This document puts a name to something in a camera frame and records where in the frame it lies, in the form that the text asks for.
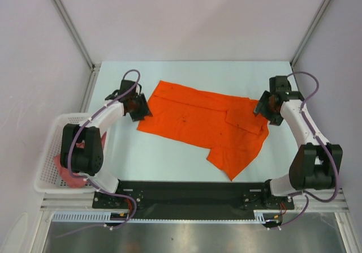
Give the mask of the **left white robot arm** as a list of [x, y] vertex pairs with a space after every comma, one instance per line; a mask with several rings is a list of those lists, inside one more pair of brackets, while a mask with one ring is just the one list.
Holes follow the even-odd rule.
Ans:
[[119, 181], [107, 170], [102, 137], [120, 118], [129, 115], [134, 122], [152, 115], [141, 85], [121, 80], [120, 87], [105, 98], [104, 105], [78, 124], [68, 123], [62, 132], [60, 164], [75, 179], [82, 179], [98, 190], [107, 191], [105, 200], [112, 207], [125, 201]]

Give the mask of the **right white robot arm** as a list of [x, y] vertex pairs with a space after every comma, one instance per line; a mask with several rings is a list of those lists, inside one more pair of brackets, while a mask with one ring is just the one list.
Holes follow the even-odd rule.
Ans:
[[318, 129], [307, 109], [310, 98], [292, 90], [288, 76], [275, 76], [253, 111], [271, 125], [286, 122], [298, 146], [288, 173], [265, 182], [268, 190], [262, 192], [261, 202], [267, 208], [275, 208], [281, 197], [304, 195], [321, 203], [337, 197], [343, 150]]

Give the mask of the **orange t shirt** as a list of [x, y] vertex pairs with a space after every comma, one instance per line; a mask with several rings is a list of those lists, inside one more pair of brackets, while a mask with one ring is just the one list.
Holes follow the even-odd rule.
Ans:
[[268, 121], [257, 100], [161, 81], [148, 100], [152, 117], [138, 130], [209, 149], [207, 160], [233, 180], [260, 153]]

